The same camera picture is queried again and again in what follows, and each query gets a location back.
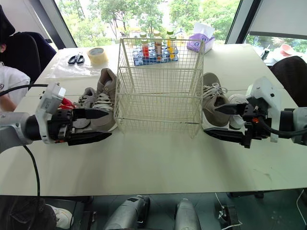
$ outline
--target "white shirt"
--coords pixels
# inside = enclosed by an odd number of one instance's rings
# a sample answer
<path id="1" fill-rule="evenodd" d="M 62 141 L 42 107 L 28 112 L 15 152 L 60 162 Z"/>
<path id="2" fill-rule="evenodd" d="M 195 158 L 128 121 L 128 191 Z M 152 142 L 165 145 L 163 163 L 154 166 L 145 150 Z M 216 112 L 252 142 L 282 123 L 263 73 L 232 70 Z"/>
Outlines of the white shirt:
<path id="1" fill-rule="evenodd" d="M 0 63 L 0 92 L 16 86 L 28 85 L 29 83 L 30 78 L 26 74 L 18 69 L 3 66 L 3 64 Z M 18 105 L 27 92 L 28 88 L 23 88 L 9 92 L 7 95 L 15 105 Z"/>

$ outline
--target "black cable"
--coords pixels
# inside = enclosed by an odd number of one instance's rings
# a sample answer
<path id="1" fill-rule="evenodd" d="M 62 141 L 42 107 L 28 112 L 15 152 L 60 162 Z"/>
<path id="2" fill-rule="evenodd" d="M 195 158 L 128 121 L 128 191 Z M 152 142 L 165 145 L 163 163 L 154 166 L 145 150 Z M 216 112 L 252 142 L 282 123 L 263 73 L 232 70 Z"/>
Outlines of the black cable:
<path id="1" fill-rule="evenodd" d="M 259 120 L 259 124 L 268 132 L 270 133 L 274 133 L 276 135 L 281 135 L 281 136 L 286 136 L 286 137 L 294 137 L 294 136 L 300 136 L 303 134 L 307 133 L 307 128 L 303 128 L 301 130 L 297 130 L 297 131 L 280 131 L 280 130 L 276 130 L 271 128 L 270 126 L 268 126 L 264 120 L 263 117 L 258 117 Z"/>
<path id="2" fill-rule="evenodd" d="M 0 92 L 0 97 L 3 95 L 6 95 L 7 93 L 14 91 L 14 90 L 18 90 L 18 89 L 22 89 L 22 88 L 28 88 L 28 87 L 47 87 L 47 84 L 29 84 L 29 85 L 20 85 L 20 86 L 16 86 L 13 88 L 10 88 L 8 90 L 2 91 Z"/>
<path id="3" fill-rule="evenodd" d="M 75 210 L 76 210 L 76 206 L 77 206 L 77 201 L 76 201 L 76 203 L 75 203 L 75 207 L 73 207 L 71 222 L 72 222 L 72 218 L 73 218 L 73 215 L 74 215 L 74 213 L 75 213 Z"/>
<path id="4" fill-rule="evenodd" d="M 38 170 L 37 170 L 37 166 L 36 166 L 36 161 L 35 161 L 35 158 L 34 158 L 32 152 L 30 151 L 30 149 L 26 145 L 24 145 L 24 149 L 29 153 L 29 155 L 32 159 L 32 162 L 33 162 L 35 175 L 36 175 L 36 182 L 37 182 L 37 196 L 39 197 L 40 196 L 40 182 L 39 182 L 39 175 L 38 175 Z"/>

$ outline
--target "window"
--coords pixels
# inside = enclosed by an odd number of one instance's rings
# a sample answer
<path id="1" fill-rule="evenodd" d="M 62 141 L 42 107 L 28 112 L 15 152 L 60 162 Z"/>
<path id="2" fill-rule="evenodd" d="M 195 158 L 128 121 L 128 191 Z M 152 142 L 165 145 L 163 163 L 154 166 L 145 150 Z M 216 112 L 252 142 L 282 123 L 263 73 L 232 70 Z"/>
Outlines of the window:
<path id="1" fill-rule="evenodd" d="M 307 61 L 307 40 L 284 37 L 256 36 L 247 35 L 245 43 L 254 46 L 255 51 L 261 55 L 265 48 L 270 50 L 265 62 L 274 64 L 275 62 L 291 55 L 300 56 Z M 283 47 L 290 49 L 290 52 L 284 53 Z"/>
<path id="2" fill-rule="evenodd" d="M 171 27 L 179 38 L 193 33 L 195 22 L 215 28 L 216 43 L 225 43 L 240 0 L 55 0 L 79 47 L 118 43 Z"/>

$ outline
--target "robotic arm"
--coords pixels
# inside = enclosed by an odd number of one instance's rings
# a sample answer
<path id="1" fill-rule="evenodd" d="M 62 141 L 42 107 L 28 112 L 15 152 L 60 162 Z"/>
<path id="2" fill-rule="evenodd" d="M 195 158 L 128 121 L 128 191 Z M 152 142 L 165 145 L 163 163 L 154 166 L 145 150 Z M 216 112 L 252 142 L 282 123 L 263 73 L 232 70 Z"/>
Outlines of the robotic arm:
<path id="1" fill-rule="evenodd" d="M 14 146 L 29 145 L 34 140 L 46 144 L 67 142 L 68 145 L 79 145 L 101 141 L 112 134 L 73 127 L 77 119 L 96 119 L 107 113 L 97 109 L 58 109 L 65 91 L 56 83 L 49 84 L 32 116 L 0 112 L 0 153 Z"/>
<path id="2" fill-rule="evenodd" d="M 271 137 L 291 138 L 296 144 L 307 145 L 307 107 L 281 111 L 279 92 L 266 78 L 250 85 L 246 94 L 249 103 L 224 104 L 216 110 L 228 115 L 240 115 L 245 121 L 244 134 L 225 128 L 209 128 L 204 132 L 220 140 L 236 142 L 250 148 L 251 140 Z"/>

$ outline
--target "red liquid bottle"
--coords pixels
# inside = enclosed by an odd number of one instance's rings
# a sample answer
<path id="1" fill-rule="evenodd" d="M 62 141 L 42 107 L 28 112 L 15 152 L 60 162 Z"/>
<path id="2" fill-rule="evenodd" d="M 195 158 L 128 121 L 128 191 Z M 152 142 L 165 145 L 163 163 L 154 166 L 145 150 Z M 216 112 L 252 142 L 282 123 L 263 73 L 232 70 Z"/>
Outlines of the red liquid bottle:
<path id="1" fill-rule="evenodd" d="M 143 51 L 143 57 L 149 58 L 149 49 L 148 49 L 148 41 L 147 39 L 142 39 L 142 51 Z"/>

